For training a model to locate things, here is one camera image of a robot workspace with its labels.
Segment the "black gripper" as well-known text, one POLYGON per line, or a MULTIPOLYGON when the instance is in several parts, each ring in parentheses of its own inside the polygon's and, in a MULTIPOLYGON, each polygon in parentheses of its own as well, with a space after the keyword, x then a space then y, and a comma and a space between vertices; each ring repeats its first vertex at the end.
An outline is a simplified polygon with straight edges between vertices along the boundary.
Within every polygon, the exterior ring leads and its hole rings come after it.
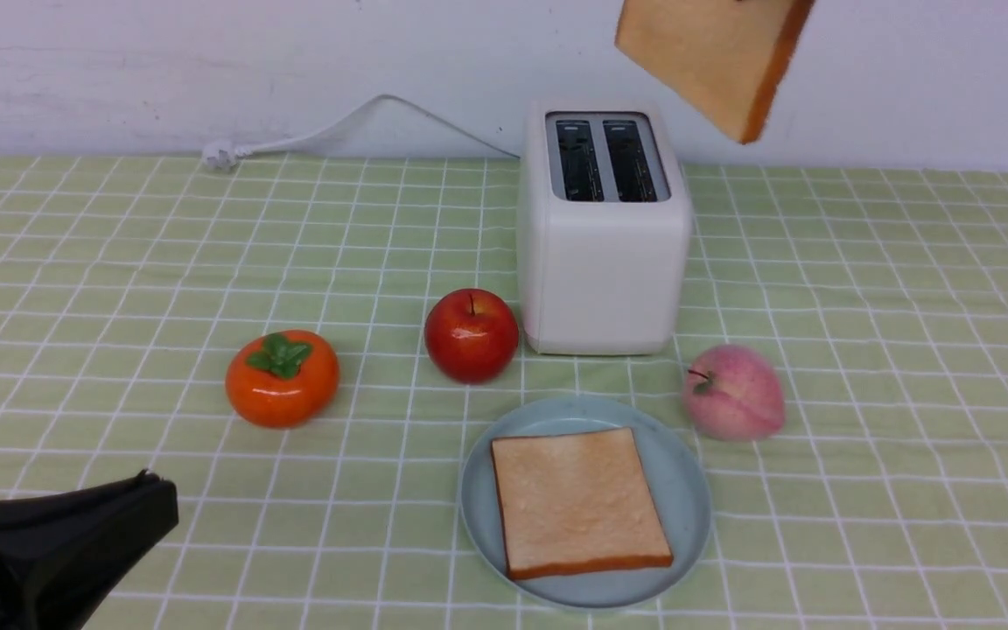
POLYGON ((176 484, 148 470, 0 500, 0 629, 81 629, 177 525, 176 484))

